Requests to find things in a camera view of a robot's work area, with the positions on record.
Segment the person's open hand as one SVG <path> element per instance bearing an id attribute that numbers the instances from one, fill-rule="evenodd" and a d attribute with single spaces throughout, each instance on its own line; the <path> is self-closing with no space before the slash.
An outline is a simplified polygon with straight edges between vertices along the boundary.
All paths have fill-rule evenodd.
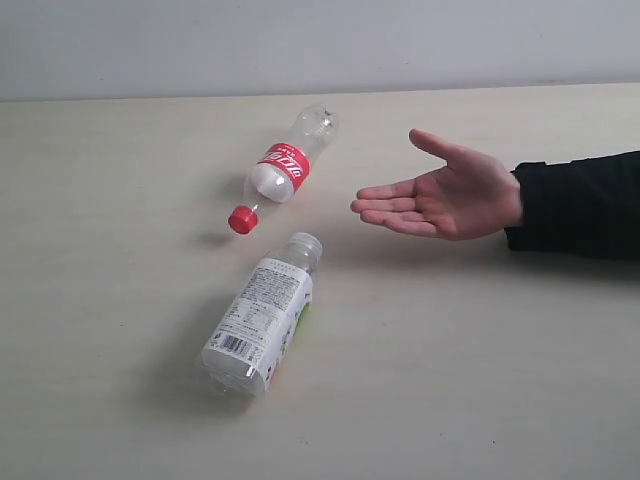
<path id="1" fill-rule="evenodd" d="M 413 129 L 409 140 L 444 161 L 397 183 L 359 190 L 351 211 L 364 223 L 448 241 L 483 238 L 523 219 L 520 184 L 494 157 Z"/>

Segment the black sleeved forearm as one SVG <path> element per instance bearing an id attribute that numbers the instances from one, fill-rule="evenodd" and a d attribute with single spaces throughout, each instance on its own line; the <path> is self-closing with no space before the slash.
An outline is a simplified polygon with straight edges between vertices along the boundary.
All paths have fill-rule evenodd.
<path id="1" fill-rule="evenodd" d="M 522 163 L 521 224 L 508 248 L 606 260 L 639 259 L 639 153 L 548 165 Z"/>

